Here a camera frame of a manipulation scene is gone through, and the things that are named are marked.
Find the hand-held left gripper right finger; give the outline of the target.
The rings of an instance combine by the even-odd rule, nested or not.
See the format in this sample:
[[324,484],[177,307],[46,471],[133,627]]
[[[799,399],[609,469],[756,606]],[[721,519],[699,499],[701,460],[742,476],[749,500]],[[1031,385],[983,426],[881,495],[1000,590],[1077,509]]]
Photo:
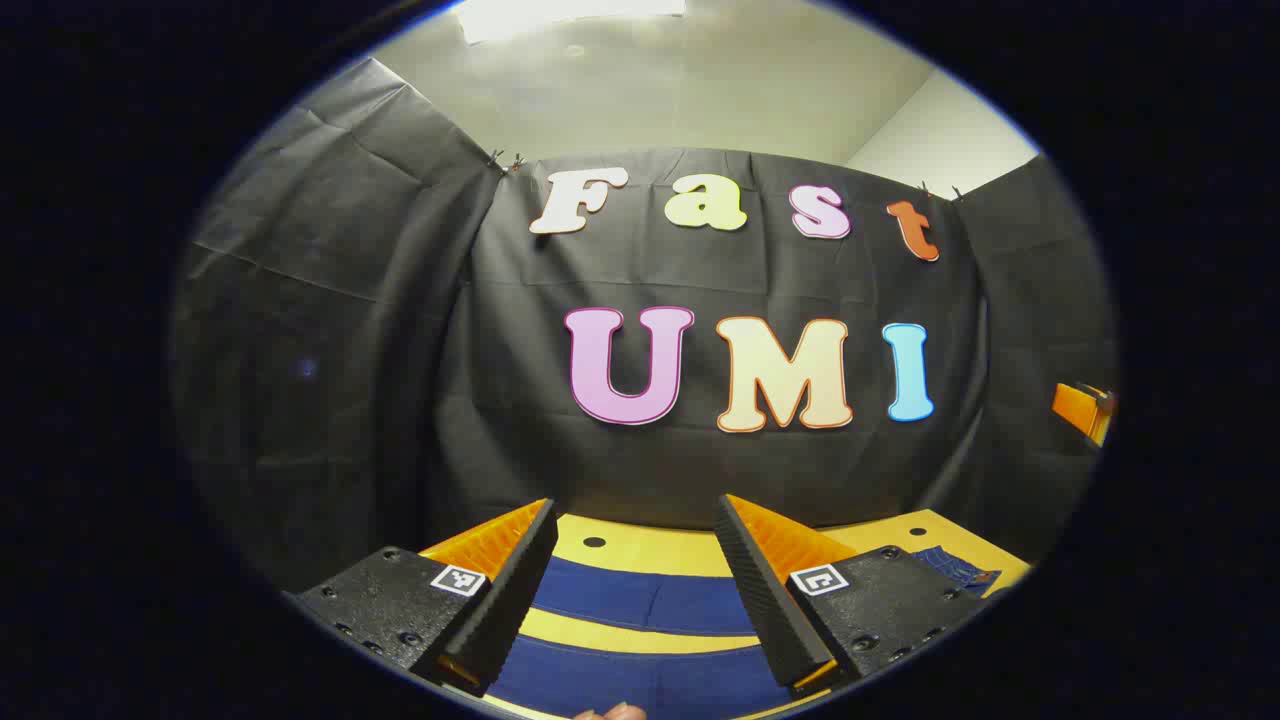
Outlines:
[[897,544],[856,551],[733,495],[718,498],[714,533],[765,661],[795,698],[895,667],[987,606]]

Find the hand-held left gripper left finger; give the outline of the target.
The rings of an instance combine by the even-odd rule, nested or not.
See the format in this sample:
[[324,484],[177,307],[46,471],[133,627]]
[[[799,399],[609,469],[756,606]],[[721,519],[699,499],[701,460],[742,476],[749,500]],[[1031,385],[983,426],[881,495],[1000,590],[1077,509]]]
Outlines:
[[494,515],[421,497],[301,518],[283,536],[283,589],[379,667],[483,697],[515,647],[558,539],[538,498]]

